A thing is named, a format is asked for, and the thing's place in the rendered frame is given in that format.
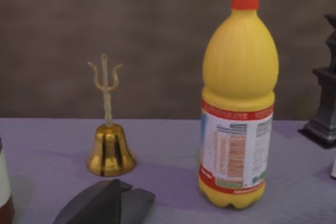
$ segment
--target table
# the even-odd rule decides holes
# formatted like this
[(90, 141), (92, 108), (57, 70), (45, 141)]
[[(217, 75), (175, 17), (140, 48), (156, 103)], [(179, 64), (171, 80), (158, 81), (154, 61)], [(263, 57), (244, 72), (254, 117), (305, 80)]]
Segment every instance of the table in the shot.
[[(156, 194), (147, 224), (334, 224), (336, 150), (301, 136), (304, 122), (276, 121), (266, 192), (245, 210), (220, 209), (197, 189), (199, 121), (117, 120), (138, 166), (120, 178)], [(0, 119), (17, 224), (48, 224), (99, 181), (85, 167), (101, 120)]]

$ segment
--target bottle neck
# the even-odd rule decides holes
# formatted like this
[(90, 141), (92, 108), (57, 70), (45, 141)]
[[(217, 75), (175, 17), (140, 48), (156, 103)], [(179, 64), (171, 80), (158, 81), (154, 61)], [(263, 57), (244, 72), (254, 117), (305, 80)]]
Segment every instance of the bottle neck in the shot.
[(257, 10), (231, 10), (231, 15), (235, 16), (257, 16)]

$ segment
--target yellow bottle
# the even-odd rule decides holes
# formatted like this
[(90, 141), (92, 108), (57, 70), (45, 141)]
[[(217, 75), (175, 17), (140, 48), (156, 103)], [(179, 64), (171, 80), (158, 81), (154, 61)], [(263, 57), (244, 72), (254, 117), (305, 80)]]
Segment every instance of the yellow bottle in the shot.
[(203, 62), (198, 184), (220, 207), (245, 208), (265, 190), (278, 55), (258, 4), (232, 0)]

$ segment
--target bottle cap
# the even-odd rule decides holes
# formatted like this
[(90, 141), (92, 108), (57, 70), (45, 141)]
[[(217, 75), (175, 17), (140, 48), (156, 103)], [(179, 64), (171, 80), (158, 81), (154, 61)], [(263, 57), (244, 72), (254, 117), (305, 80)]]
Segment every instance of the bottle cap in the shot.
[(259, 0), (231, 0), (231, 8), (236, 10), (256, 10)]

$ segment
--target bell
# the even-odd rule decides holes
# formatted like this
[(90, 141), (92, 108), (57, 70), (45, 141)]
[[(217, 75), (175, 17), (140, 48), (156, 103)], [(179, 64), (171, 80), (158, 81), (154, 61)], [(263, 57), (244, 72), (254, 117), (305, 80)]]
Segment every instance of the bell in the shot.
[(87, 169), (98, 176), (119, 176), (134, 169), (137, 162), (130, 152), (123, 127), (113, 123), (96, 129)]

